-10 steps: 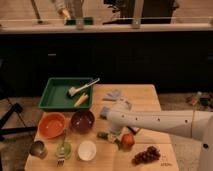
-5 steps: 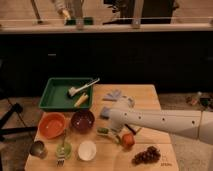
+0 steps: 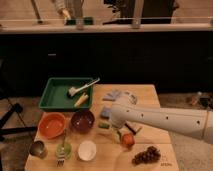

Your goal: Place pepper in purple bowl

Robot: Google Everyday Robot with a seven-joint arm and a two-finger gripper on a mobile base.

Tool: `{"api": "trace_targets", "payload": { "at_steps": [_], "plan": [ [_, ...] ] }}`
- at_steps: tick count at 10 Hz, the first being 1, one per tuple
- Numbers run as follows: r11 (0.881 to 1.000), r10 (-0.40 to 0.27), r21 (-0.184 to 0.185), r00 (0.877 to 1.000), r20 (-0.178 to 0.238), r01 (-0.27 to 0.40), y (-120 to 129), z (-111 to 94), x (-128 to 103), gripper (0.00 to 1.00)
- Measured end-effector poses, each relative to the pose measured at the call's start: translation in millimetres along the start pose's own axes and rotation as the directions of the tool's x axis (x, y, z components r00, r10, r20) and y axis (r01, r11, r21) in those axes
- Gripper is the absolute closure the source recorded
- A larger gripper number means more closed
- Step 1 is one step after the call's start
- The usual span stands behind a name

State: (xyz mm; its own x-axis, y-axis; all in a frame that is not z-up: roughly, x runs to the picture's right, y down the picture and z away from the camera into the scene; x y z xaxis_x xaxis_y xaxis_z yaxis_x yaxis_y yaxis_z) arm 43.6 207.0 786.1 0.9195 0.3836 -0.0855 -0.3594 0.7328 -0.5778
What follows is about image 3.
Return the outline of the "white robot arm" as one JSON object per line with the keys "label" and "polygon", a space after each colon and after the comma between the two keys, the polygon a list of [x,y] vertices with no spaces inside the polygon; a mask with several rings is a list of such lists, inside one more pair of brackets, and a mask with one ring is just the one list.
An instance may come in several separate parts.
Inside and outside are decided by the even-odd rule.
{"label": "white robot arm", "polygon": [[111,106],[110,122],[117,129],[136,122],[176,132],[213,144],[213,111],[142,107],[136,98],[123,92]]}

